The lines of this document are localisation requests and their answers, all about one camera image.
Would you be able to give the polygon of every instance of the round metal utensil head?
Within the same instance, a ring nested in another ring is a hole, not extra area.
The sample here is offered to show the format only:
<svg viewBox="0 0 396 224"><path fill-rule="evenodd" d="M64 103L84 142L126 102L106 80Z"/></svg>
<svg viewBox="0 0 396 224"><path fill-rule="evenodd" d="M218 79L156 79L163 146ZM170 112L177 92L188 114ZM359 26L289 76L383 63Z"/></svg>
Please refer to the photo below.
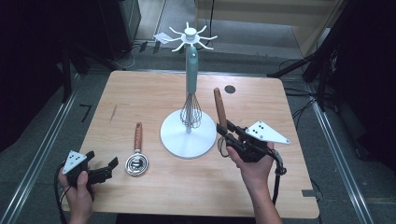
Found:
<svg viewBox="0 0 396 224"><path fill-rule="evenodd" d="M134 154L125 162L125 170L129 175L141 175L149 166L148 159L142 154Z"/></svg>

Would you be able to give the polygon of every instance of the teal whisk handle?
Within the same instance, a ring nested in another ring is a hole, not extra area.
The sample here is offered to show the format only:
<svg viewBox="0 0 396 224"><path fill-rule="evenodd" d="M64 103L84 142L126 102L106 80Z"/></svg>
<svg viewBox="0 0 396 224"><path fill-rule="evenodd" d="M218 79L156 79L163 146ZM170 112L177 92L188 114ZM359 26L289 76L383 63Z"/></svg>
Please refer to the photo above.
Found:
<svg viewBox="0 0 396 224"><path fill-rule="evenodd" d="M198 51L194 46L188 48L186 54L187 92L195 93L198 78Z"/></svg>

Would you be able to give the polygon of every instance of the light wood tabletop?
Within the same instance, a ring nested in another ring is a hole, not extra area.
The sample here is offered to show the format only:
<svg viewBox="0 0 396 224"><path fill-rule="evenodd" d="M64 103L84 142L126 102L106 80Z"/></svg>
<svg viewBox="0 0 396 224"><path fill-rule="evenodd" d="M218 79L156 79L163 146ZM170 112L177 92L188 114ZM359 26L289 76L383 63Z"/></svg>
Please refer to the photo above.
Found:
<svg viewBox="0 0 396 224"><path fill-rule="evenodd" d="M226 93L228 85L235 93ZM213 90L221 91L227 119L240 127L263 120L291 141L275 148L288 169L280 178L276 208L282 217L316 218L318 205L306 169L282 82L275 78L199 75L196 97L201 109L218 122ZM118 157L113 177L97 184L93 210L109 213L253 217L253 208L240 171L222 158L217 141L196 159L181 159L163 145L160 130L168 115L186 101L185 74L113 72L96 108L80 153L94 151L91 169ZM124 164L134 154L134 129L142 122L142 154L148 169L139 177ZM275 166L269 177L270 192ZM63 208L68 210L64 200Z"/></svg>

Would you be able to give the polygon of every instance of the whisk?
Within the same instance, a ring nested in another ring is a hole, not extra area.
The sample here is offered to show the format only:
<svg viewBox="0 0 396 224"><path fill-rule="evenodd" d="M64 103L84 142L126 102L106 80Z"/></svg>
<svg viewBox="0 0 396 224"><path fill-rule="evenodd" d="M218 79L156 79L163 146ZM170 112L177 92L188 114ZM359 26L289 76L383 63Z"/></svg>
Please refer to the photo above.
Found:
<svg viewBox="0 0 396 224"><path fill-rule="evenodd" d="M202 110L195 96L198 78L198 52L194 46L188 48L186 54L186 86L187 99L180 111L180 119L186 126L186 132L190 133L191 128L198 128L201 125Z"/></svg>

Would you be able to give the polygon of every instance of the white mounting plate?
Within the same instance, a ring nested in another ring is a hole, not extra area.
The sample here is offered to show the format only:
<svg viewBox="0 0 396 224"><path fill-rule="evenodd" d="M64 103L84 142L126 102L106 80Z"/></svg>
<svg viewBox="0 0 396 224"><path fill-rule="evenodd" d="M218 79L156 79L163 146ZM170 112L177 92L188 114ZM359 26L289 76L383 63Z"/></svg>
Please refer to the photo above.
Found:
<svg viewBox="0 0 396 224"><path fill-rule="evenodd" d="M252 126L248 127L245 132L260 141L290 144L289 139L272 129L262 120L259 120Z"/></svg>
<svg viewBox="0 0 396 224"><path fill-rule="evenodd" d="M64 170L62 171L62 174L65 175L69 173L69 171L73 170L73 168L78 166L85 159L87 159L86 155L70 150L66 163L64 164Z"/></svg>
<svg viewBox="0 0 396 224"><path fill-rule="evenodd" d="M186 132L180 120L180 110L170 114L161 127L161 140L166 149L182 159L195 159L204 155L216 141L216 126L212 118L202 112L201 125Z"/></svg>

